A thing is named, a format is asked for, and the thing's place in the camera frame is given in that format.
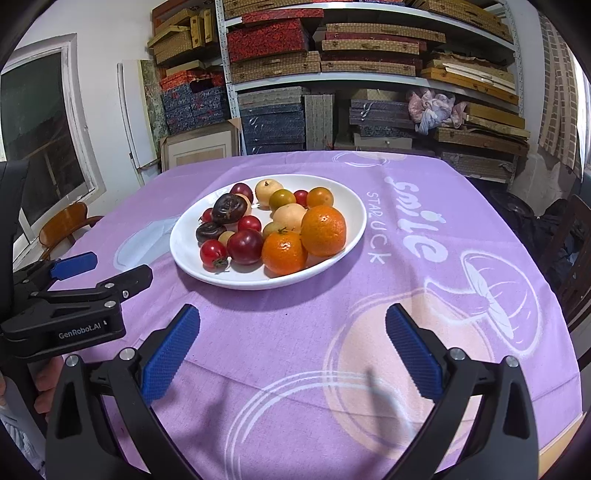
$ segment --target blue gripper pad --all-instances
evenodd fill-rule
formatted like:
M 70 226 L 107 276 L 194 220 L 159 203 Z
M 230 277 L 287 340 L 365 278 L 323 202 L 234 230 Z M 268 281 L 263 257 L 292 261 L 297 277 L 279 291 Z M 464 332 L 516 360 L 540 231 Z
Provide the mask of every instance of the blue gripper pad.
M 437 401 L 443 395 L 441 365 L 421 338 L 417 324 L 396 304 L 386 312 L 386 332 L 421 396 Z
M 65 280 L 81 273 L 94 270 L 99 260 L 93 252 L 76 255 L 75 257 L 58 260 L 51 269 L 51 277 L 55 280 Z
M 199 334 L 199 311 L 186 305 L 142 372 L 142 396 L 147 405 L 162 398 Z

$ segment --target red box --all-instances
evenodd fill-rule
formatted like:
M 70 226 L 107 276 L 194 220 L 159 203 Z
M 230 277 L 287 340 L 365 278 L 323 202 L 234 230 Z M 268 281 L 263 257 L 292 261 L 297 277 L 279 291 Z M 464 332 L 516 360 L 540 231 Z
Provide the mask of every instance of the red box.
M 287 10 L 262 10 L 250 12 L 242 16 L 243 25 L 268 22 L 270 20 L 283 20 L 286 18 L 324 18 L 324 10 L 321 8 L 290 8 Z
M 399 37 L 397 35 L 386 35 L 380 33 L 349 33 L 349 32 L 326 32 L 325 40 L 389 40 L 413 43 L 418 45 L 420 52 L 427 51 L 427 42 L 417 38 Z
M 298 18 L 246 27 L 228 34 L 230 62 L 306 50 L 308 35 Z

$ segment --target table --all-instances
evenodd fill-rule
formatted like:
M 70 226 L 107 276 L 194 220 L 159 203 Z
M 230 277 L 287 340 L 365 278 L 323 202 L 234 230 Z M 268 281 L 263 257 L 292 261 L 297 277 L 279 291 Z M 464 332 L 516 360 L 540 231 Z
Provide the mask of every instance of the table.
M 168 238 L 197 199 L 250 177 L 305 173 L 353 189 L 368 210 L 363 239 L 305 283 L 230 291 L 176 267 Z M 255 155 L 170 170 L 122 202 L 69 255 L 94 251 L 94 286 L 142 263 L 149 290 L 124 303 L 123 339 L 82 352 L 108 359 L 139 346 L 185 303 L 199 337 L 168 393 L 152 406 L 206 480 L 381 479 L 433 403 L 418 395 L 384 329 L 400 302 L 448 347 L 475 359 L 516 356 L 540 449 L 580 416 L 580 378 L 555 295 L 525 248 L 470 183 L 435 158 L 386 153 Z M 442 463 L 457 458 L 478 399 Z M 142 462 L 113 423 L 128 459 Z

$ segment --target human hand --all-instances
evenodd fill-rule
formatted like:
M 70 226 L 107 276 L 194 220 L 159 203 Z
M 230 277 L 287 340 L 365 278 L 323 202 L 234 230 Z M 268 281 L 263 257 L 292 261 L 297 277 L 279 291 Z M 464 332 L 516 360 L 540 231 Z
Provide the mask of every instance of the human hand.
M 49 363 L 37 374 L 35 379 L 35 386 L 40 394 L 35 400 L 35 410 L 37 413 L 48 413 L 51 410 L 53 402 L 53 395 L 56 392 L 57 381 L 60 378 L 61 369 L 64 366 L 64 360 L 60 356 L 56 356 L 49 360 Z M 6 405 L 4 393 L 6 391 L 6 383 L 0 374 L 0 406 Z

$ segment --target cherry tomato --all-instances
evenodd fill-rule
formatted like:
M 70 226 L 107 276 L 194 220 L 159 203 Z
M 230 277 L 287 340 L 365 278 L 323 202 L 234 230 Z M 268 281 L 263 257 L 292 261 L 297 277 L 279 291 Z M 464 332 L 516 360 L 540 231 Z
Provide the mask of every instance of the cherry tomato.
M 247 228 L 252 228 L 257 232 L 262 230 L 261 221 L 253 215 L 245 215 L 240 220 L 238 220 L 238 231 L 246 230 Z
M 204 242 L 199 256 L 206 267 L 226 268 L 228 266 L 228 251 L 218 240 Z
M 261 259 L 263 239 L 260 232 L 247 229 L 228 239 L 228 253 L 239 265 L 252 265 Z
M 298 190 L 294 192 L 294 196 L 296 199 L 296 203 L 302 205 L 302 207 L 306 208 L 308 206 L 308 192 L 305 190 Z
M 209 223 L 212 221 L 212 210 L 213 208 L 208 208 L 203 212 L 203 215 L 201 215 L 201 221 L 203 223 Z
M 254 195 L 252 194 L 251 188 L 246 183 L 236 183 L 230 193 L 242 193 L 252 203 L 254 201 Z

